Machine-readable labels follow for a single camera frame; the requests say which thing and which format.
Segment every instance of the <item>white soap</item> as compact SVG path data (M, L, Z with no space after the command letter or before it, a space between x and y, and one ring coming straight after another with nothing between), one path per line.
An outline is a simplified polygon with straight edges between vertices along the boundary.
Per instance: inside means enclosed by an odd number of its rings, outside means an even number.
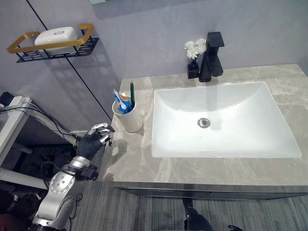
M77 40L78 35L74 28L71 26L55 28L51 30L46 30L37 36L34 41L35 45L45 45L57 42L68 42ZM73 47L59 47L46 49L50 55L65 54L65 53L75 53Z

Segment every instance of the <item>wall seam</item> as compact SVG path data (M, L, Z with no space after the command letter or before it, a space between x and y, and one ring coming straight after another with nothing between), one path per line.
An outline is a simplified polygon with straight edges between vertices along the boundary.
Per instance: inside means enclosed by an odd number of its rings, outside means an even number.
M41 20L40 16L38 15L38 13L35 11L35 9L33 8L33 6L31 5L31 3L29 2L29 0L26 0L26 2L28 3L28 5L30 6L30 8L32 9L33 13L36 15L36 17L39 19L39 21L41 22L41 24L43 25L43 27L47 29L47 27L45 26L44 22ZM73 68L73 70L75 71L75 73L78 75L78 77L80 78L80 80L83 82L83 84L85 85L85 87L88 89L88 91L91 93L91 95L93 96L93 98L95 99L95 101L99 104L99 106L102 108L102 110L105 112L105 114L108 116L108 118L110 119L110 121L112 121L111 117L108 115L108 113L106 112L106 110L104 109L104 107L102 106L102 104L98 101L98 99L95 97L95 95L93 94L93 92L90 90L90 88L88 87L88 85L86 84L86 82L83 80L83 78L81 77L81 75L79 74L79 72L76 70L76 68L73 66L73 64L71 63L71 61L66 58L66 60L68 61L68 63L70 64L70 66Z

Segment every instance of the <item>white flower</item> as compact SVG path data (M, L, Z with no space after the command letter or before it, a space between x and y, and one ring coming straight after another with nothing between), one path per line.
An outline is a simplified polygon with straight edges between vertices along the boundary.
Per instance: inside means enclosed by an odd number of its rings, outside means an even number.
M197 58L198 50L196 44L192 41L186 42L184 49L186 49L187 57L190 59Z
M184 49L187 50L187 49L192 48L192 47L194 47L194 46L196 46L195 42L189 41L189 42L186 42L186 43L185 43Z
M206 51L206 40L204 38L200 38L196 41L196 48L198 50L198 54L203 54Z
M198 50L196 47L192 47L191 49L187 49L186 51L187 57L190 59L195 59L198 57Z

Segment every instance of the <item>marble countertop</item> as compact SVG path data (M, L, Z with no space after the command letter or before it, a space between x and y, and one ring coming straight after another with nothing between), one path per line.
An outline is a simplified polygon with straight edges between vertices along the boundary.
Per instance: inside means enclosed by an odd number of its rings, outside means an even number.
M308 185L308 77L296 64L225 69L209 83L186 74L123 79L120 92L135 85L143 128L128 133L114 115L113 147L102 160L99 180L219 185ZM154 91L264 81L302 152L301 158L152 158Z

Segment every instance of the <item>faucet handle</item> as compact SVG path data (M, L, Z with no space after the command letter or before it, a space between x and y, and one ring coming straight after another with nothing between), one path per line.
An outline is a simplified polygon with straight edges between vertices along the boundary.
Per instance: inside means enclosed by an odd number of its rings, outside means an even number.
M206 47L224 47L225 43L222 40L221 33L219 31L216 32L208 32L206 38Z

